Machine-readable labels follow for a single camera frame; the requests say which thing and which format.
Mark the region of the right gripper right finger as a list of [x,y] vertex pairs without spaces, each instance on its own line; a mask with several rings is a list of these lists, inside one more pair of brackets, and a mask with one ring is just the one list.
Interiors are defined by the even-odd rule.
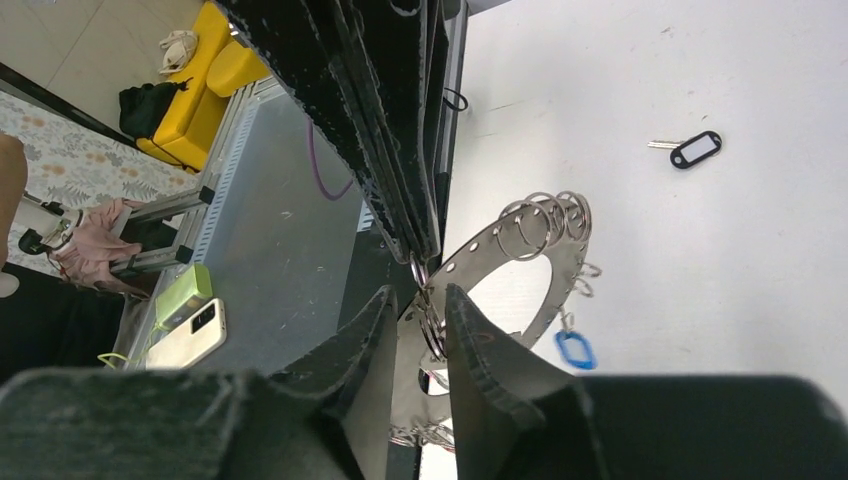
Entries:
[[573,376],[446,290],[462,479],[843,479],[847,422],[791,376]]

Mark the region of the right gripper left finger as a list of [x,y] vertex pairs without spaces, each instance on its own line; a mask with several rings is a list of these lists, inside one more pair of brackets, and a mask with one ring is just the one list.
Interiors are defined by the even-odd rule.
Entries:
[[283,370],[41,369],[1,390],[5,479],[382,479],[397,330],[382,287]]

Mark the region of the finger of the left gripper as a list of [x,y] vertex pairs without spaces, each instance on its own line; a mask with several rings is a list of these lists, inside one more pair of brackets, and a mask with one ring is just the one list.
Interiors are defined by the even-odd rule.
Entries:
[[365,164],[360,184],[398,260],[436,256],[430,160],[443,78],[439,1],[336,1],[345,99]]
[[385,163],[366,124],[344,52],[338,1],[218,1],[216,5],[353,175],[395,260],[411,261]]

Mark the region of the large metal keyring disc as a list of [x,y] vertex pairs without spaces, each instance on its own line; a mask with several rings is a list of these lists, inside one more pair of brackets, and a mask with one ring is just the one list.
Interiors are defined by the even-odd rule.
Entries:
[[[576,330],[566,302],[572,296],[593,297],[590,282],[602,273],[586,259],[592,227],[589,202],[576,192],[536,192],[508,204],[429,275],[445,354],[450,284],[528,349],[551,326]],[[417,296],[399,318],[389,436],[404,447],[430,443],[451,451],[447,362],[435,361],[425,343]]]

